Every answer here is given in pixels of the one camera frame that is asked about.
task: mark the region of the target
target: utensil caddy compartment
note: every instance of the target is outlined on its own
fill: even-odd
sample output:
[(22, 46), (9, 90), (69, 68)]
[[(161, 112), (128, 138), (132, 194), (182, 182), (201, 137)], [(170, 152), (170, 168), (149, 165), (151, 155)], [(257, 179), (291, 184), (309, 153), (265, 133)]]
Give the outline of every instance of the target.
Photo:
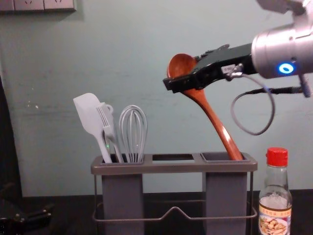
[[(245, 235), (246, 227), (251, 234), (252, 219), (257, 216), (252, 206), (253, 172), (257, 170), (257, 162), (246, 153), (242, 155), (242, 161), (231, 161), (226, 152), (146, 154), (138, 164), (104, 164), (101, 156), (95, 158), (91, 173), (95, 183), (93, 219), (97, 230), (105, 235), (144, 235), (145, 222), (160, 222), (177, 211), (187, 220), (203, 221), (206, 235)], [(177, 160), (188, 161), (177, 163)], [(160, 217), (145, 218), (142, 174), (189, 172), (202, 173), (202, 217), (191, 217), (175, 205)], [(247, 203), (248, 172), (250, 199)], [(97, 204), (97, 176), (102, 179), (101, 204)], [(100, 208), (103, 219), (97, 213)]]

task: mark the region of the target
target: power outlet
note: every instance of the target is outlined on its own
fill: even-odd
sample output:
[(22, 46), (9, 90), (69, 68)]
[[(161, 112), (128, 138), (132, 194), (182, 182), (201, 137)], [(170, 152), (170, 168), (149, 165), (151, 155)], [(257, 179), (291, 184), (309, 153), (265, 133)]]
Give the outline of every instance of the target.
[(0, 0), (0, 12), (14, 11), (13, 0)]
[(67, 10), (75, 11), (74, 0), (44, 0), (45, 10)]
[(14, 0), (16, 11), (43, 11), (44, 0)]

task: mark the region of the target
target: light blue wall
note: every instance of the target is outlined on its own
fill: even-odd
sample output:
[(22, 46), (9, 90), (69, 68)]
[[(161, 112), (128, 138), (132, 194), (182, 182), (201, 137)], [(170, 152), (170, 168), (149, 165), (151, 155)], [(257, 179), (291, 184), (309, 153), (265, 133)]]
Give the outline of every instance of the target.
[[(149, 120), (146, 152), (223, 150), (200, 108), (166, 91), (167, 63), (179, 52), (199, 55), (226, 43), (250, 43), (261, 30), (290, 21), (290, 15), (261, 10), (255, 0), (81, 0), (73, 14), (1, 16), (0, 59), (24, 195), (92, 194), (90, 163), (100, 151), (72, 101), (87, 92), (113, 105), (115, 118), (129, 104), (142, 107)], [(262, 81), (298, 85), (296, 78)], [(289, 149), (292, 189), (313, 188), (313, 100), (276, 96), (273, 125), (252, 137), (234, 124), (229, 109), (236, 95), (255, 88), (243, 78), (205, 90), (238, 147), (259, 162), (255, 188), (263, 185), (270, 146)], [(237, 105), (254, 130), (265, 125), (269, 111), (265, 95)], [(144, 189), (198, 191), (201, 177), (149, 175)]]

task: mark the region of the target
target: gray cable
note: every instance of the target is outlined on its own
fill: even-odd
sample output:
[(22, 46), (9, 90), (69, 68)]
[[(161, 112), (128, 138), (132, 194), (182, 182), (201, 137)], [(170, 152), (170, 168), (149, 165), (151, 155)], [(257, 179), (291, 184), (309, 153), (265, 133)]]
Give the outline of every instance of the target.
[(273, 120), (274, 120), (274, 116), (275, 116), (275, 101), (274, 101), (274, 97), (272, 95), (272, 93), (270, 92), (270, 90), (268, 89), (268, 87), (266, 85), (264, 85), (263, 83), (259, 82), (258, 80), (254, 79), (253, 77), (247, 75), (247, 74), (241, 74), (241, 77), (245, 77), (245, 78), (248, 78), (250, 79), (251, 81), (257, 83), (259, 86), (261, 86), (263, 88), (263, 90), (268, 94), (269, 96), (269, 99), (271, 101), (271, 104), (272, 104), (272, 112), (271, 112), (271, 115), (270, 115), (270, 118), (269, 118), (269, 121), (267, 123), (267, 125), (263, 128), (263, 130), (259, 131), (259, 132), (252, 132), (252, 131), (249, 131), (248, 129), (246, 129), (243, 125), (241, 125), (241, 123), (238, 121), (236, 115), (235, 115), (235, 111), (234, 111), (234, 107), (235, 107), (235, 103), (237, 102), (237, 100), (239, 98), (241, 98), (242, 96), (246, 95), (247, 93), (242, 93), (240, 94), (239, 96), (237, 96), (233, 102), (231, 103), (231, 108), (230, 108), (230, 111), (231, 111), (231, 115), (233, 117), (233, 120), (234, 122), (236, 123), (236, 125), (242, 129), (243, 131), (247, 132), (248, 134), (251, 134), (253, 136), (258, 136), (258, 135), (261, 135), (263, 134), (264, 132), (266, 132), (268, 130), (268, 128), (270, 127), (270, 125), (272, 124)]

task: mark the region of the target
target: bottle label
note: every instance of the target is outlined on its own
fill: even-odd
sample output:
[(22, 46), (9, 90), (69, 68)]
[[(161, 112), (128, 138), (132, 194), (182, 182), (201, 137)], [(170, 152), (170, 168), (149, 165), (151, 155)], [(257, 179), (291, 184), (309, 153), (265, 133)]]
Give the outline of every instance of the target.
[(291, 207), (277, 210), (259, 205), (259, 230), (262, 235), (290, 235)]

